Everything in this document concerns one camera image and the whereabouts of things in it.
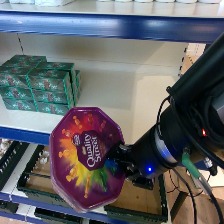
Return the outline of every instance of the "product box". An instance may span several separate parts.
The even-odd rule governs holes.
[[[60,104],[69,104],[73,102],[72,90],[69,88],[67,94],[65,92],[52,92],[52,91],[42,91],[32,89],[33,98],[36,101],[41,101],[45,103],[60,103]]]
[[[26,80],[27,74],[32,68],[10,68],[0,66],[0,86],[16,86],[29,88]]]
[[[50,136],[53,189],[77,212],[113,203],[125,170],[107,155],[124,142],[120,127],[99,108],[72,108]]]
[[[33,56],[33,55],[14,55],[10,61],[30,61],[30,62],[46,62],[46,56]]]
[[[80,72],[80,70],[75,70],[75,72],[76,72],[76,76],[75,76],[75,78],[76,78],[76,85],[77,85],[77,87],[79,87],[81,85],[81,82],[82,82],[81,72]]]
[[[36,101],[36,106],[39,112],[65,115],[69,111],[69,109],[74,107],[74,103],[70,102],[70,104],[54,104]]]
[[[76,72],[74,63],[61,63],[61,62],[40,62],[37,66],[38,69],[54,69],[69,72],[70,82],[76,81]]]
[[[32,89],[68,92],[71,88],[69,73],[66,71],[33,69],[28,74],[29,86]]]
[[[39,62],[32,62],[32,61],[13,61],[8,60],[2,64],[3,67],[10,67],[10,68],[35,68]]]
[[[15,100],[3,98],[6,109],[8,110],[25,110],[37,111],[33,100]]]
[[[12,86],[0,86],[0,95],[2,98],[33,100],[30,89],[24,89]]]

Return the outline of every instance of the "white shelf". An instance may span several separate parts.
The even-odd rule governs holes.
[[[60,7],[40,7],[31,4],[0,4],[1,11],[83,13],[83,14],[122,14],[144,16],[174,17],[224,17],[224,3],[220,4],[183,4],[183,3],[138,3],[138,2],[99,2],[95,0],[77,0]]]
[[[155,124],[166,87],[177,77],[92,71],[83,74],[77,106],[99,107],[120,127],[127,143],[134,143]],[[50,134],[62,116],[6,110],[0,99],[0,126]]]

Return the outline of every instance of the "green box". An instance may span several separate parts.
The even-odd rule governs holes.
[[[0,67],[0,86],[29,88],[26,76],[32,68]]]
[[[27,77],[32,89],[67,93],[71,88],[69,73],[66,71],[33,69]]]
[[[80,72],[80,70],[75,70],[75,72],[76,72],[76,77],[75,77],[76,78],[76,85],[77,85],[77,87],[79,87],[82,83],[81,72]]]
[[[36,101],[37,110],[43,113],[65,115],[69,109],[74,107],[73,102],[67,104],[43,103]]]
[[[3,98],[3,102],[8,110],[37,111],[33,100],[15,100]]]
[[[2,66],[10,68],[35,68],[38,64],[39,62],[9,60],[3,63]]]
[[[70,75],[70,82],[76,81],[76,72],[74,63],[62,62],[40,62],[37,66],[38,69],[54,69],[60,71],[67,71]]]
[[[47,58],[46,56],[33,56],[33,55],[14,55],[11,59],[11,61],[30,61],[30,62],[46,62]]]
[[[73,102],[73,95],[71,88],[68,89],[67,94],[65,92],[52,92],[32,89],[33,98],[36,101],[45,103],[60,103],[69,104]]]
[[[2,96],[2,98],[33,100],[33,96],[30,89],[12,86],[0,86],[0,95]]]

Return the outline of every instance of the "colorful candy design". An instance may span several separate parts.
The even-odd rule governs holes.
[[[68,112],[51,135],[52,183],[75,210],[88,211],[119,195],[125,173],[106,155],[123,138],[118,126],[98,108],[70,111],[74,112]]]

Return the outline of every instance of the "wire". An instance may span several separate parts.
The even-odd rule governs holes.
[[[169,194],[169,193],[174,192],[175,190],[178,190],[178,191],[180,192],[179,188],[178,188],[178,187],[174,184],[174,182],[173,182],[173,179],[172,179],[170,170],[169,170],[169,174],[170,174],[170,180],[171,180],[171,182],[172,182],[172,184],[173,184],[173,186],[174,186],[174,189],[173,189],[172,191],[168,191],[168,192],[166,192],[166,193]],[[211,174],[209,174],[208,179],[207,179],[207,182],[209,182],[210,177],[211,177]],[[199,192],[199,193],[196,194],[196,195],[193,195],[193,197],[194,197],[194,198],[198,197],[199,195],[202,194],[202,192],[203,192],[203,191]]]
[[[186,180],[184,180],[184,178],[178,173],[178,171],[176,169],[173,169],[173,172],[179,177],[179,179],[186,185],[190,196],[191,196],[191,200],[192,200],[192,204],[193,204],[193,209],[194,209],[194,224],[197,224],[197,209],[196,209],[196,204],[195,204],[195,200],[191,191],[191,188],[189,186],[189,184],[186,182]]]
[[[200,141],[197,141],[191,135],[190,131],[188,130],[188,127],[186,127],[184,125],[181,117],[179,116],[176,106],[175,106],[175,101],[172,97],[170,100],[170,105],[171,105],[173,113],[178,121],[178,124],[180,125],[181,129],[185,132],[185,134],[188,136],[188,138],[191,140],[191,142],[195,145],[195,147],[198,148],[201,152],[203,152],[205,154],[205,156],[207,156],[209,159],[211,159],[214,163],[216,163],[218,166],[220,166],[222,169],[224,169],[224,162],[218,156],[216,156],[211,150],[205,149],[202,146],[202,144],[199,143]]]
[[[222,215],[222,211],[220,209],[220,206],[219,206],[219,204],[218,204],[218,202],[217,202],[217,200],[216,200],[216,198],[214,197],[213,194],[210,195],[210,198],[211,198],[211,200],[212,200],[213,204],[215,205],[215,208],[216,208],[216,210],[218,212],[219,224],[223,224],[224,223],[223,222],[223,215]]]
[[[169,194],[169,193],[172,193],[176,190],[177,188],[175,187],[172,191],[167,191],[166,193]]]
[[[160,105],[160,107],[159,107],[159,111],[158,111],[158,114],[157,114],[157,118],[156,118],[156,131],[157,131],[157,134],[158,134],[160,140],[163,140],[163,136],[161,135],[161,132],[160,132],[160,130],[159,130],[160,114],[161,114],[161,111],[162,111],[162,108],[163,108],[164,103],[165,103],[167,100],[169,101],[169,99],[170,99],[170,96],[168,96],[167,98],[165,98],[165,99],[162,101],[162,103],[161,103],[161,105]]]
[[[193,208],[194,208],[194,224],[197,224],[197,209],[196,209],[196,204],[195,204],[194,196],[192,194],[191,188],[188,185],[188,183],[185,183],[185,185],[187,186],[187,189],[188,189],[188,191],[190,193],[191,200],[192,200],[192,204],[193,204]]]

